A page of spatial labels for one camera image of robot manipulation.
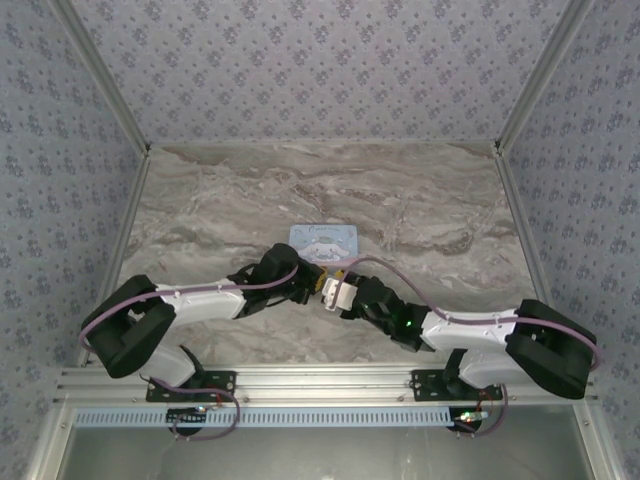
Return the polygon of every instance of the marble surface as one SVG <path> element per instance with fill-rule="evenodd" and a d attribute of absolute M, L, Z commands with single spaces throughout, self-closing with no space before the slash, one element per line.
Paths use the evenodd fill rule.
<path fill-rule="evenodd" d="M 445 308 L 491 311 L 534 295 L 488 146 L 181 145 L 155 147 L 150 160 L 121 281 L 214 281 L 286 242 L 293 224 L 345 223 L 358 227 L 361 254 L 392 262 Z M 417 301 L 382 267 L 359 271 Z M 341 320 L 319 295 L 180 327 L 165 340 L 209 364 L 436 358 L 402 350 L 363 320 Z"/>

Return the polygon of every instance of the enclosure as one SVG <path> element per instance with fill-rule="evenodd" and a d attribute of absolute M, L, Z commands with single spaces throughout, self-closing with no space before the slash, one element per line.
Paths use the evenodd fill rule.
<path fill-rule="evenodd" d="M 640 475 L 634 2 L 0 9 L 2 478 Z M 581 400 L 509 386 L 504 425 L 470 439 L 441 417 L 468 401 L 414 397 L 412 372 L 449 352 L 403 350 L 318 296 L 212 314 L 163 341 L 233 371 L 244 417 L 181 443 L 164 416 L 179 404 L 78 355 L 83 319 L 128 278 L 216 281 L 298 224 L 355 225 L 361 256 L 449 310 L 537 297 L 605 363 Z M 420 302 L 383 267 L 358 272 Z"/>

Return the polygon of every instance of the patterned wallpaper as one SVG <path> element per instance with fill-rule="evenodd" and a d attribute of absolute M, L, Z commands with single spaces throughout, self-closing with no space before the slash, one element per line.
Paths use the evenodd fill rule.
<path fill-rule="evenodd" d="M 640 4 L 597 0 L 510 163 L 556 306 L 606 349 L 596 377 L 640 478 Z"/>
<path fill-rule="evenodd" d="M 46 1 L 0 18 L 0 478 L 17 480 L 138 160 Z"/>
<path fill-rule="evenodd" d="M 151 143 L 494 139 L 566 0 L 73 0 Z"/>

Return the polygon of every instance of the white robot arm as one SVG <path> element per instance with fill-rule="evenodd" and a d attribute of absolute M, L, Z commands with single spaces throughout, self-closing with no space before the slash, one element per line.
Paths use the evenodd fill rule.
<path fill-rule="evenodd" d="M 322 290 L 329 310 L 338 308 L 342 318 L 368 321 L 404 348 L 452 350 L 443 371 L 445 380 L 438 382 L 444 382 L 454 396 L 469 389 L 477 392 L 490 385 L 531 380 L 562 397 L 584 396 L 593 357 L 588 346 L 553 328 L 500 322 L 514 317 L 546 319 L 595 344 L 591 332 L 537 300 L 524 300 L 518 309 L 495 313 L 445 312 L 445 317 L 450 314 L 457 320 L 450 322 L 442 312 L 437 315 L 428 306 L 400 300 L 377 277 L 350 273 L 336 299 L 337 283 L 284 244 L 276 244 L 258 264 L 211 284 L 156 285 L 138 275 L 85 320 L 82 344 L 89 347 L 86 338 L 113 378 L 141 374 L 171 387 L 197 388 L 194 379 L 202 367 L 195 357 L 184 347 L 161 344 L 170 328 L 241 318 L 262 310 L 273 299 L 306 304 Z M 495 323 L 487 324 L 487 318 Z M 484 324 L 460 323 L 477 319 L 485 320 Z"/>

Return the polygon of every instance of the light blue card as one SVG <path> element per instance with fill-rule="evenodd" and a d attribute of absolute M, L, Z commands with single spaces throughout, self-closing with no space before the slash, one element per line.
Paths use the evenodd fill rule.
<path fill-rule="evenodd" d="M 294 225 L 289 245 L 308 262 L 347 266 L 358 256 L 358 230 L 355 225 Z"/>

